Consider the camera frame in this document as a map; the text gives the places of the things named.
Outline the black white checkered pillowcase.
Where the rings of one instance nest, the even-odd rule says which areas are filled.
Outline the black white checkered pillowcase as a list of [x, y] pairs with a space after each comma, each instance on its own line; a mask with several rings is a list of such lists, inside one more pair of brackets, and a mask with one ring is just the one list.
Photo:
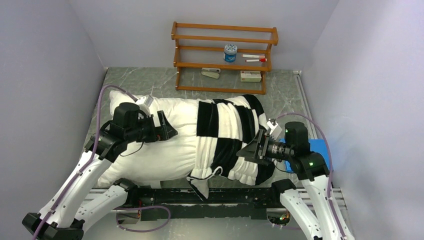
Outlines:
[[274, 164], [261, 165], [237, 156], [259, 130], [268, 128], [263, 106], [252, 94], [198, 101], [197, 152], [194, 168], [186, 179], [202, 201], [209, 197], [208, 180], [214, 176], [248, 186], [258, 186], [271, 178]]

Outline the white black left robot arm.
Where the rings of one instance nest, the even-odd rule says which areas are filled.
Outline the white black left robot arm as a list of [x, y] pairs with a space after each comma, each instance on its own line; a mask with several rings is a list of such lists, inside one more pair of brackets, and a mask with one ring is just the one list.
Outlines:
[[22, 220], [35, 240], [80, 240], [84, 233], [112, 210], [134, 210], [139, 203], [138, 186], [121, 178], [89, 203], [86, 196], [99, 177], [127, 150], [130, 143], [167, 141], [178, 134], [163, 111], [159, 125], [148, 107], [124, 102], [112, 120], [96, 131], [77, 166], [55, 196], [38, 212]]

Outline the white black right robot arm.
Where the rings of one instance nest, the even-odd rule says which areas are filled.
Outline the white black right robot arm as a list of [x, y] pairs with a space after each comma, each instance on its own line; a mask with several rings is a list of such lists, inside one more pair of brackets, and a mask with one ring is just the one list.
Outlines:
[[307, 127], [299, 121], [286, 123], [284, 129], [273, 119], [267, 123], [269, 130], [261, 129], [237, 156], [260, 165], [287, 161], [313, 208], [307, 206], [289, 179], [272, 183], [270, 202], [285, 207], [309, 240], [353, 240], [333, 194], [331, 172], [325, 158], [311, 150]]

